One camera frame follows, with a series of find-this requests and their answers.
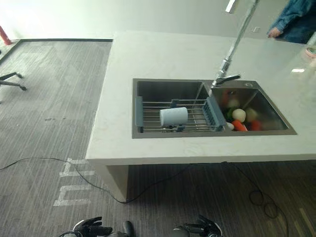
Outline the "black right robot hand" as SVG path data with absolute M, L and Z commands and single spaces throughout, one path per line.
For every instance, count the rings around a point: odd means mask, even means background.
M 184 224 L 184 229 L 189 233 L 198 234 L 200 237 L 222 237 L 223 232 L 219 225 L 203 215 L 198 215 L 196 224 Z

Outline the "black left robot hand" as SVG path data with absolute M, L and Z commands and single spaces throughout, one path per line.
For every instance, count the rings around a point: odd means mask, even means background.
M 106 237 L 113 232 L 113 228 L 102 226 L 102 217 L 94 217 L 79 221 L 73 227 L 78 237 Z

